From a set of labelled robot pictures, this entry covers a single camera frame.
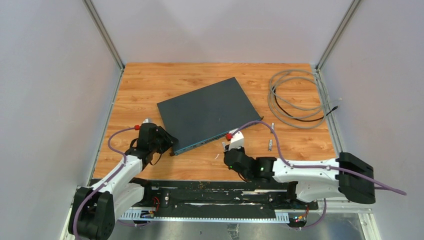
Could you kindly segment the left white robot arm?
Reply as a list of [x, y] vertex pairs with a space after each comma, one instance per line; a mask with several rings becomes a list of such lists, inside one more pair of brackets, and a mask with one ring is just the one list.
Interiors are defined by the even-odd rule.
[[149, 121], [128, 130], [137, 131], [138, 137], [126, 151], [107, 142], [113, 152], [122, 156], [119, 164], [97, 183], [75, 192], [68, 232], [77, 240], [107, 240], [118, 218], [137, 203], [142, 207], [152, 204], [155, 209], [160, 206], [160, 200], [150, 190], [151, 184], [136, 175], [151, 164], [154, 154], [164, 154], [178, 139]]

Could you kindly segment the small grey metal bracket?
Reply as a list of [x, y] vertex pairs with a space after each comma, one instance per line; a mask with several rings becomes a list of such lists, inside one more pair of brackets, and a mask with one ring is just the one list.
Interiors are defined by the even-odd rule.
[[268, 142], [268, 151], [272, 151], [272, 148], [273, 148], [273, 140], [272, 139], [270, 139], [269, 140], [269, 142]]

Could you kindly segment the dark blue network switch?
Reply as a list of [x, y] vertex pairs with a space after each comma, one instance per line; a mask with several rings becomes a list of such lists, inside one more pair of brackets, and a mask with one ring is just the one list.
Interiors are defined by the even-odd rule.
[[223, 138], [262, 116], [235, 77], [157, 103], [165, 130], [178, 141], [177, 156]]

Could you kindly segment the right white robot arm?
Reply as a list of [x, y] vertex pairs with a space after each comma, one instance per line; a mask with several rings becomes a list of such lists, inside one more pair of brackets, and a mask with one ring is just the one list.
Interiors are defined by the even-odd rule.
[[285, 201], [292, 209], [334, 197], [365, 205], [376, 202], [373, 167], [348, 152], [317, 162], [283, 161], [270, 156], [253, 158], [239, 147], [225, 151], [223, 162], [249, 182], [287, 184]]

